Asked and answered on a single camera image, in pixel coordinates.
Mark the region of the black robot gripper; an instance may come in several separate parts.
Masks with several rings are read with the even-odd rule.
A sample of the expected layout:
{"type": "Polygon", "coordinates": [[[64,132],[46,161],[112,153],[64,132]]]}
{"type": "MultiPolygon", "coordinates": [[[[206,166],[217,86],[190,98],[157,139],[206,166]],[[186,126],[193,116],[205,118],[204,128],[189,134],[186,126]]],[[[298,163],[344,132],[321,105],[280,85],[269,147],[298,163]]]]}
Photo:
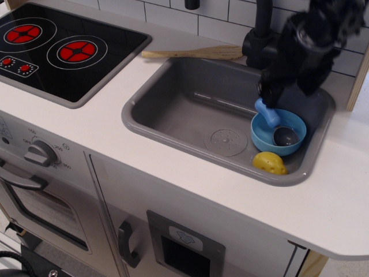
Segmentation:
{"type": "Polygon", "coordinates": [[[316,52],[305,48],[294,35],[283,34],[277,43],[277,58],[262,72],[259,96],[267,108],[275,108],[284,89],[296,84],[307,96],[313,94],[330,74],[341,50],[316,52]]]}

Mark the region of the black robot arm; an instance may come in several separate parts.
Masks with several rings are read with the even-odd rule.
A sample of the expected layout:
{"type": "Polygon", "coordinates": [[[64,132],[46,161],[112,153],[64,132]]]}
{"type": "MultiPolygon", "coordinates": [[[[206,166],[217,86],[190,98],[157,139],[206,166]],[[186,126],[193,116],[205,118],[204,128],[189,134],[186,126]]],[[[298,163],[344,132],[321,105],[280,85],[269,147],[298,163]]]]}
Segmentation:
{"type": "Polygon", "coordinates": [[[311,1],[309,10],[287,19],[277,41],[277,58],[258,83],[263,104],[274,108],[286,87],[307,96],[330,74],[334,59],[364,25],[368,1],[311,1]]]}

